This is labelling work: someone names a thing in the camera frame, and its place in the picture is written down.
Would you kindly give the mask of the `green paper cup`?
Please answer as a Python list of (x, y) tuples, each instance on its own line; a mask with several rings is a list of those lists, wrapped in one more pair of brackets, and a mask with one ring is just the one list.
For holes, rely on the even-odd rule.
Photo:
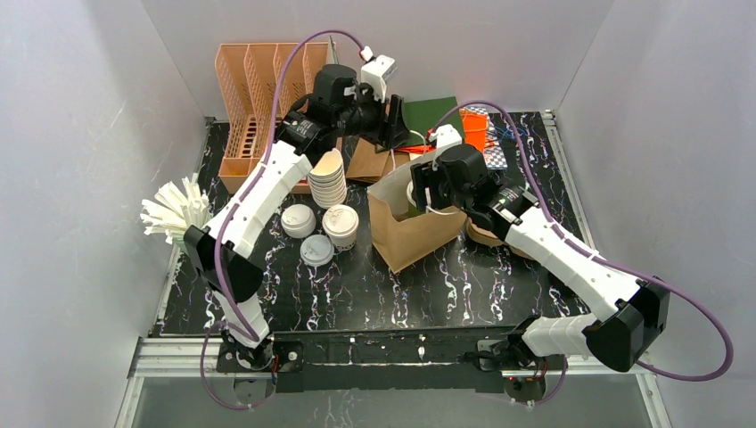
[(407, 184), (406, 197), (408, 201), (407, 215), (410, 218), (417, 217), (426, 213), (425, 209), (419, 209), (417, 201), (415, 200), (415, 187), (414, 183), (410, 181)]

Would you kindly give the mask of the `cardboard two-cup carrier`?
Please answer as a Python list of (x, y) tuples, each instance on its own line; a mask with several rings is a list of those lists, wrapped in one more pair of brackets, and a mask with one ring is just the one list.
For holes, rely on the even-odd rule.
[(492, 232), (476, 226), (469, 218), (465, 223), (465, 231), (468, 237), (475, 243), (488, 246), (490, 248), (507, 246), (502, 239), (497, 238)]

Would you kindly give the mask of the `stack of paper cups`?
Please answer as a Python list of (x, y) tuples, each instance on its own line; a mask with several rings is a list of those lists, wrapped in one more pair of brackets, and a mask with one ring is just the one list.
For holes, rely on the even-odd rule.
[(308, 185), (316, 204), (329, 209), (347, 197), (344, 159), (338, 149), (327, 152), (308, 173)]

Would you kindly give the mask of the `tan paper bag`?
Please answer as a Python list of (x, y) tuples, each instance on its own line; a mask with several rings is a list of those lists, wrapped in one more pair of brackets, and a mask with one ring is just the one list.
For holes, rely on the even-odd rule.
[(394, 274), (456, 238), (467, 219), (454, 207), (430, 212), (410, 208), (411, 168), (435, 158), (435, 151), (428, 152), (367, 188), (373, 246)]

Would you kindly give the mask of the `single white lid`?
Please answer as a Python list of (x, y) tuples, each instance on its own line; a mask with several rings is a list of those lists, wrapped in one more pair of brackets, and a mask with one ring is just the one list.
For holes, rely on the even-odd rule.
[(353, 234), (358, 227), (359, 216), (348, 205), (336, 204), (323, 216), (323, 228), (330, 235), (346, 236)]

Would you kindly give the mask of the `single paper cup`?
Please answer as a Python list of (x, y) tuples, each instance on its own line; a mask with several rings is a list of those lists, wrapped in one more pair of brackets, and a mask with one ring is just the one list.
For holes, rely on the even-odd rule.
[(357, 212), (347, 205), (334, 205), (323, 215), (322, 227), (340, 251), (349, 250), (355, 245), (358, 225)]

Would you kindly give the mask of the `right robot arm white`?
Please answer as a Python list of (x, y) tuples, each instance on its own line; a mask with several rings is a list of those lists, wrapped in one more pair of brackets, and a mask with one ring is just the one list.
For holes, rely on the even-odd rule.
[(590, 312), (575, 317), (531, 317), (508, 334), (501, 350), (484, 358), (527, 365), (552, 355), (595, 357), (627, 372), (664, 329), (669, 292), (600, 264), (583, 246), (546, 218), (535, 195), (488, 170), (483, 155), (454, 145), (410, 168), (413, 199), (420, 211), (460, 209), (477, 227), (524, 252), (569, 287)]

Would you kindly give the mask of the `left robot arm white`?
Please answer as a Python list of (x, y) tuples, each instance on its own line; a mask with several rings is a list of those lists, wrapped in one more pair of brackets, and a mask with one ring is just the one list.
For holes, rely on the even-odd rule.
[(409, 139), (403, 100), (387, 94), (395, 69), (386, 55), (360, 70), (326, 64), (312, 93), (274, 120), (272, 139), (242, 188), (206, 225), (189, 226), (184, 234), (189, 258), (216, 293), (233, 342), (254, 366), (270, 358), (269, 326), (258, 296), (264, 270), (249, 260), (254, 245), (281, 202), (338, 138), (358, 136), (387, 149)]

